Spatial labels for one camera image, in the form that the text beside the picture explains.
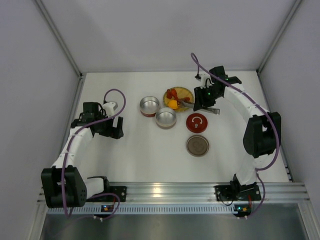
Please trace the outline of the orange egg yolk ball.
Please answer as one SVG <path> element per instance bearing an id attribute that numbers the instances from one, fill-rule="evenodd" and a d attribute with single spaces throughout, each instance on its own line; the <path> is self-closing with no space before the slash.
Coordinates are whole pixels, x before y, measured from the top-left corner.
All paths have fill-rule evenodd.
<path id="1" fill-rule="evenodd" d="M 179 108 L 179 103 L 177 100 L 170 100 L 168 103 L 167 103 L 167 106 L 173 110 L 177 110 Z"/>

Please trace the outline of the red octopus sausage piece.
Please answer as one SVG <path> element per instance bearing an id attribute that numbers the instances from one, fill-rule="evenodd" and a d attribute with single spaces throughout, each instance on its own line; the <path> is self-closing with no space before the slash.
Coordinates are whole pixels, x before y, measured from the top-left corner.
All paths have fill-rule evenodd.
<path id="1" fill-rule="evenodd" d="M 167 89 L 167 91 L 166 91 L 166 97 L 168 98 L 168 99 L 174 99 L 174 100 L 178 100 L 179 98 L 178 98 L 178 93 L 177 93 L 177 91 L 176 91 L 176 89 L 175 88 L 170 88 L 170 89 Z"/>

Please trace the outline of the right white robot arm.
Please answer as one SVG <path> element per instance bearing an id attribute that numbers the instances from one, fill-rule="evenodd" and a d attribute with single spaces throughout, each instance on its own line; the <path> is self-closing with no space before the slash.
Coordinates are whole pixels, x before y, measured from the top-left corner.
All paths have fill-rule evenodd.
<path id="1" fill-rule="evenodd" d="M 243 136 L 245 157 L 240 169 L 227 185 L 216 187 L 220 202 L 259 201 L 257 174 L 267 170 L 276 161 L 281 145 L 281 115 L 261 107 L 244 89 L 241 80 L 228 76 L 223 66 L 206 73 L 198 72 L 195 79 L 200 86 L 194 88 L 194 111 L 219 114 L 213 106 L 224 98 L 233 105 L 246 123 Z"/>

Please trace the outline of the brown lid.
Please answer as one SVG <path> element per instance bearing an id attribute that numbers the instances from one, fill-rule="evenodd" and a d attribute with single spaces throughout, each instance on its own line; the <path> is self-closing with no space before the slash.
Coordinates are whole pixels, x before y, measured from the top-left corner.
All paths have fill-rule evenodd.
<path id="1" fill-rule="evenodd" d="M 186 141 L 187 152 L 194 157 L 205 156 L 209 149 L 209 141 L 202 135 L 192 135 Z"/>

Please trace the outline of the metal tongs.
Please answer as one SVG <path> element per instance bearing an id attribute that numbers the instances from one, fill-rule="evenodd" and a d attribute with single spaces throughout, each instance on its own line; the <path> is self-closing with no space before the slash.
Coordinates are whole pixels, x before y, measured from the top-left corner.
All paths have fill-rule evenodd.
<path id="1" fill-rule="evenodd" d="M 189 108 L 189 109 L 192 109 L 194 112 L 202 111 L 202 112 L 211 113 L 211 114 L 215 114 L 215 115 L 220 114 L 220 109 L 218 109 L 218 108 L 206 107 L 206 106 L 202 106 L 198 103 L 193 103 L 193 102 L 182 100 L 182 99 L 178 100 L 177 104 L 179 107 Z"/>

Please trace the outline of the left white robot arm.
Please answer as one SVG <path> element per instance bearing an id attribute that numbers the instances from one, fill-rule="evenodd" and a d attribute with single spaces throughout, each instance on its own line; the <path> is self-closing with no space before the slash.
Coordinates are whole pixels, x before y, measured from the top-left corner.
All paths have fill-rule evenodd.
<path id="1" fill-rule="evenodd" d="M 69 136 L 57 160 L 41 172 L 46 205 L 49 208 L 83 207 L 93 196 L 111 192 L 105 176 L 87 176 L 80 169 L 87 146 L 95 134 L 120 139 L 123 137 L 123 118 L 113 126 L 117 102 L 83 103 L 83 111 L 71 123 Z"/>

